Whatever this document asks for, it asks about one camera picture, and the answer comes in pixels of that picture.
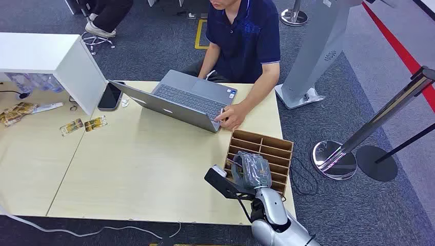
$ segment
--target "red floor stripe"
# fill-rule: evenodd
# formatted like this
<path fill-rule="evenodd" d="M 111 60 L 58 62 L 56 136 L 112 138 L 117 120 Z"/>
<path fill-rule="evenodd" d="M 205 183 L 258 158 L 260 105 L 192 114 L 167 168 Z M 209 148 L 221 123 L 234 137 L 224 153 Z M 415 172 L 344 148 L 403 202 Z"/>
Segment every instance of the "red floor stripe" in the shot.
<path fill-rule="evenodd" d="M 382 32 L 384 37 L 396 51 L 397 55 L 400 57 L 402 62 L 411 72 L 414 74 L 417 70 L 420 69 L 420 64 L 412 57 L 412 55 L 405 49 L 405 47 L 399 42 L 399 40 L 388 30 L 388 28 L 382 23 L 382 21 L 373 13 L 373 11 L 367 6 L 365 2 L 363 2 L 363 6 L 366 9 L 367 13 L 370 15 L 371 19 L 374 21 L 376 26 Z M 426 101 L 429 103 L 432 110 L 435 112 L 435 89 L 433 86 L 428 86 L 425 90 L 423 90 L 423 96 Z"/>

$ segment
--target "man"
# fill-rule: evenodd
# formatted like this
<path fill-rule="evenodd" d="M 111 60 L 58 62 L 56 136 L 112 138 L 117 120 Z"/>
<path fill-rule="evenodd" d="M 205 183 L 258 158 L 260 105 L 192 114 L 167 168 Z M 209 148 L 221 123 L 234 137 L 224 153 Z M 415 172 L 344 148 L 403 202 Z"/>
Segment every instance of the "man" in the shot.
<path fill-rule="evenodd" d="M 133 6 L 133 0 L 97 0 L 85 26 L 89 33 L 100 37 L 115 37 L 116 27 Z"/>
<path fill-rule="evenodd" d="M 210 47 L 204 60 L 185 73 L 219 83 L 254 83 L 241 103 L 226 106 L 215 119 L 233 131 L 278 82 L 279 17 L 272 0 L 210 2 L 206 33 Z"/>

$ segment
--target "cardboard compartment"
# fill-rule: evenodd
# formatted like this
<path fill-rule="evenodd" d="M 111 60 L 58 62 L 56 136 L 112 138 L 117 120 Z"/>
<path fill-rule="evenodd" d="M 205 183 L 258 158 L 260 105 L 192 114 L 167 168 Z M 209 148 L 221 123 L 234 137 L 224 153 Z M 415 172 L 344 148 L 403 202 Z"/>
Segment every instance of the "cardboard compartment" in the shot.
<path fill-rule="evenodd" d="M 232 138 L 237 138 L 248 142 L 254 142 L 256 144 L 261 144 L 262 136 L 255 133 L 236 130 L 232 133 Z"/>
<path fill-rule="evenodd" d="M 277 149 L 287 150 L 287 151 L 293 151 L 293 143 L 290 141 L 281 140 L 274 137 L 263 137 L 262 145 L 274 147 Z"/>
<path fill-rule="evenodd" d="M 228 149 L 228 153 L 231 153 L 231 154 L 237 154 L 237 152 L 238 151 L 245 151 L 245 152 L 248 152 L 248 153 L 253 153 L 253 154 L 258 154 L 259 152 L 258 151 L 254 151 L 254 150 L 250 150 L 250 149 L 245 149 L 245 148 L 242 148 L 242 147 L 236 147 L 236 146 L 233 146 L 233 145 L 230 145 L 230 148 Z"/>
<path fill-rule="evenodd" d="M 283 167 L 289 167 L 290 166 L 290 159 L 285 159 L 282 157 L 278 157 L 278 156 L 274 156 L 274 155 L 269 155 L 269 154 L 265 154 L 265 153 L 261 153 L 260 155 L 269 161 L 269 163 L 273 163 L 276 165 L 280 165 Z"/>
<path fill-rule="evenodd" d="M 278 156 L 281 158 L 289 159 L 291 157 L 291 152 L 288 150 L 281 150 L 274 147 L 261 146 L 261 152 L 269 155 Z"/>
<path fill-rule="evenodd" d="M 231 145 L 237 146 L 237 147 L 242 147 L 244 149 L 248 149 L 248 150 L 252 150 L 252 151 L 260 151 L 260 146 L 261 146 L 259 143 L 252 143 L 252 142 L 240 140 L 237 138 L 231 139 Z"/>
<path fill-rule="evenodd" d="M 272 176 L 271 188 L 281 195 L 285 193 L 293 151 L 293 142 L 235 130 L 231 136 L 227 158 L 232 160 L 238 151 L 260 154 L 263 158 L 268 160 Z M 227 178 L 232 180 L 231 165 L 225 163 L 224 170 L 227 172 Z"/>

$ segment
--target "plastic bottle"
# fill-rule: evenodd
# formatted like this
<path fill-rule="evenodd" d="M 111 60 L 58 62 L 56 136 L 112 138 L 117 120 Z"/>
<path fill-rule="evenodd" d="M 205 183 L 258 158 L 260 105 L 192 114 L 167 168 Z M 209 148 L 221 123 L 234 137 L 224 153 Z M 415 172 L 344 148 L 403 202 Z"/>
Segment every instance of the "plastic bottle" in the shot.
<path fill-rule="evenodd" d="M 56 77 L 54 77 L 53 74 L 47 74 L 47 75 L 48 75 L 48 84 L 52 86 L 51 88 L 52 91 L 59 93 L 64 90 L 61 83 L 57 81 Z"/>
<path fill-rule="evenodd" d="M 22 73 L 5 73 L 11 81 L 15 82 L 16 86 L 22 93 L 32 93 L 34 89 L 33 83 L 31 83 Z"/>
<path fill-rule="evenodd" d="M 52 86 L 47 82 L 48 76 L 44 77 L 46 74 L 39 74 L 39 73 L 28 73 L 24 74 L 34 85 L 37 89 L 40 89 L 42 91 L 46 91 L 48 89 L 51 89 Z"/>

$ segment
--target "white sneaker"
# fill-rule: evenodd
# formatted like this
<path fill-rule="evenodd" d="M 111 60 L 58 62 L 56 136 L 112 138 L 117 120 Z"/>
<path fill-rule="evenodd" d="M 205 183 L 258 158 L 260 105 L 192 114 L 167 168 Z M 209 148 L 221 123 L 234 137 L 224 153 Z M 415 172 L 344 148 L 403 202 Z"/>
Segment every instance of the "white sneaker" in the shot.
<path fill-rule="evenodd" d="M 93 22 L 97 16 L 98 16 L 97 14 L 92 13 L 92 14 L 89 15 L 89 18 Z"/>
<path fill-rule="evenodd" d="M 108 38 L 116 36 L 115 30 L 113 30 L 112 32 L 106 32 L 105 30 L 96 27 L 92 22 L 88 22 L 88 24 L 86 24 L 85 30 L 100 37 Z"/>

